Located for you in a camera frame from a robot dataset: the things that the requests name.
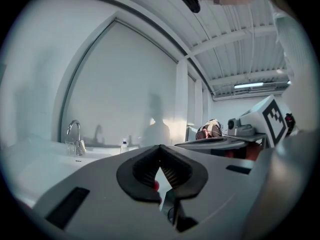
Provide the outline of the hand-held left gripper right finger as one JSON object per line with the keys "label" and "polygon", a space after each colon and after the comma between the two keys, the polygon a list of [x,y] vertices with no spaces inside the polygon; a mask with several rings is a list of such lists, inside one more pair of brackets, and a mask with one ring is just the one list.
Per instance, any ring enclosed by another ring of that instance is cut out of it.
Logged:
{"label": "hand-held left gripper right finger", "polygon": [[245,160],[160,146],[161,168],[173,177],[173,218],[161,219],[159,240],[243,240],[252,207]]}

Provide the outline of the ceiling strip light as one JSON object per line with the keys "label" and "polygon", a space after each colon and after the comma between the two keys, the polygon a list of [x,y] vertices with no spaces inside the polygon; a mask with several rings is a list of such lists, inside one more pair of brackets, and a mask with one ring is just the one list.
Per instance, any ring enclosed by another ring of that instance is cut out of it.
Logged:
{"label": "ceiling strip light", "polygon": [[250,82],[250,83],[242,83],[234,85],[234,89],[245,89],[245,88],[253,88],[253,87],[262,87],[264,85],[263,82]]}

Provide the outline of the white sink basin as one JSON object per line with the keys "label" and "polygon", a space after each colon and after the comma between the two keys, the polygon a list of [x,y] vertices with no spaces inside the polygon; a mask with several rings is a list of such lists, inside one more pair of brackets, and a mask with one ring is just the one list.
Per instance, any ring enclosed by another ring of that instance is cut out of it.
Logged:
{"label": "white sink basin", "polygon": [[51,187],[81,167],[120,154],[120,147],[87,147],[84,155],[68,155],[64,143],[30,137],[3,149],[0,164],[13,196],[33,208]]}

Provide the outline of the clear drinking glass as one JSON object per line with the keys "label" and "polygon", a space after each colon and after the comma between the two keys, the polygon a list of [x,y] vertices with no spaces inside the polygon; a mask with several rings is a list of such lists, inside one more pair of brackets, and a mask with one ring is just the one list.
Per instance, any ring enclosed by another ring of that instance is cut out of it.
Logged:
{"label": "clear drinking glass", "polygon": [[70,156],[74,156],[77,154],[76,141],[73,138],[66,139],[64,141],[66,144],[66,152]]}

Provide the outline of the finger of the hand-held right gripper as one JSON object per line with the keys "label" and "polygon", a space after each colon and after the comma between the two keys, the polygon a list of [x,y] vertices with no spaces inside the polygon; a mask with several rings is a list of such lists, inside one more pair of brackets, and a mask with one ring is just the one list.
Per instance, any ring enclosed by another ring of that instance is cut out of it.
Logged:
{"label": "finger of the hand-held right gripper", "polygon": [[244,148],[248,142],[229,136],[205,138],[178,143],[175,146],[187,150],[232,150]]}

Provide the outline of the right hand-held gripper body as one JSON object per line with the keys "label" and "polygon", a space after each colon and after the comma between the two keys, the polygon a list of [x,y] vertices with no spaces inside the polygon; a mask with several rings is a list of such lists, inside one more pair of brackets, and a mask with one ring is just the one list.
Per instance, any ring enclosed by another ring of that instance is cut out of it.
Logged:
{"label": "right hand-held gripper body", "polygon": [[262,140],[274,148],[289,135],[289,127],[274,95],[258,102],[239,117],[228,120],[226,136],[245,142]]}

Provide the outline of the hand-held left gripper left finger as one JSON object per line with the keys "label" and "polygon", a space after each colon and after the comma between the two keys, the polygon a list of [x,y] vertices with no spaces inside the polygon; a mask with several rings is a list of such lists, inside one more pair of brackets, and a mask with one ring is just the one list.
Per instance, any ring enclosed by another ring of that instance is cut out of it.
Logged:
{"label": "hand-held left gripper left finger", "polygon": [[46,191],[34,206],[61,240],[174,240],[154,190],[160,147],[91,162]]}

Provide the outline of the chrome faucet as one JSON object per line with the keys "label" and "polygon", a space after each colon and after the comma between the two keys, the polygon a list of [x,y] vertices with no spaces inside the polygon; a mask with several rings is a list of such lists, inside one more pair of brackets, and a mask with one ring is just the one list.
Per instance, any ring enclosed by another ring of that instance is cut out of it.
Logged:
{"label": "chrome faucet", "polygon": [[77,119],[71,121],[67,127],[66,134],[71,133],[72,127],[76,125],[76,141],[75,141],[75,152],[77,156],[83,156],[86,153],[85,143],[81,139],[81,124]]}

